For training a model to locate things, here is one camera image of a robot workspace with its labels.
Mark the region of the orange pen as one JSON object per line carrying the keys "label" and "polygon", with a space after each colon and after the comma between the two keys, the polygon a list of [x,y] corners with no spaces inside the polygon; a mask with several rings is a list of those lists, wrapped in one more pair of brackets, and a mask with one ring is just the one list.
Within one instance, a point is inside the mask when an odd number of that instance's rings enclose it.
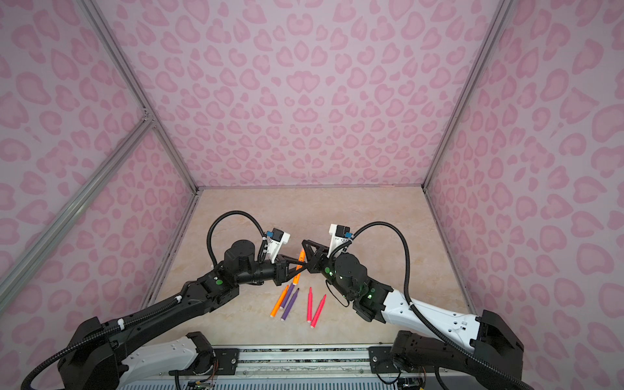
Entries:
{"label": "orange pen", "polygon": [[276,304],[272,308],[272,311],[271,311],[271,314],[270,314],[271,318],[275,318],[276,315],[278,314],[278,312],[279,312],[279,310],[281,308],[281,305],[284,302],[284,299],[286,298],[286,295],[287,295],[288,292],[289,292],[289,286],[286,285],[284,287],[284,290],[282,291],[281,295],[279,296]]}
{"label": "orange pen", "polygon": [[[300,270],[301,270],[301,269],[305,266],[305,264],[306,264],[306,261],[305,261],[305,259],[306,259],[306,255],[305,255],[305,254],[306,254],[305,250],[301,250],[300,255],[299,255],[299,258],[298,258],[298,261],[299,261],[299,263],[300,263],[300,264],[299,264],[299,265],[297,265],[297,268],[296,268],[296,270],[297,270],[297,271],[300,271]],[[292,282],[293,282],[293,284],[294,284],[294,285],[299,285],[299,283],[300,283],[300,279],[301,279],[301,274],[300,274],[300,273],[298,273],[298,274],[297,274],[297,275],[293,278],[293,281],[292,281]]]}

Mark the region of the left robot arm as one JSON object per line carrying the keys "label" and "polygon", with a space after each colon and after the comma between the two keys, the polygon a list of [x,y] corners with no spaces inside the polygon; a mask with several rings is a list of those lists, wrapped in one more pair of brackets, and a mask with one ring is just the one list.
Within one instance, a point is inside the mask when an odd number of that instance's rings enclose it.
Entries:
{"label": "left robot arm", "polygon": [[280,286],[307,268],[296,258],[279,255],[276,260],[257,260],[254,244],[239,240],[222,261],[180,292],[131,315],[101,322],[93,317],[74,332],[69,353],[58,362],[66,389],[115,389],[130,372],[131,353],[176,326],[211,313],[237,297],[243,284],[271,280]]}

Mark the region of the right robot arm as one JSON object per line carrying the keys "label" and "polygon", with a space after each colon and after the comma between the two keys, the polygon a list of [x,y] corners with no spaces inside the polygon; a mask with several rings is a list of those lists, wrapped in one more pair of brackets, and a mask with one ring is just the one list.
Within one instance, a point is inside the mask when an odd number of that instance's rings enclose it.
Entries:
{"label": "right robot arm", "polygon": [[400,326],[391,348],[398,368],[446,368],[473,376],[487,389],[527,389],[522,380],[524,345],[500,315],[461,314],[408,299],[371,278],[354,255],[304,240],[307,269],[323,275],[365,321]]}

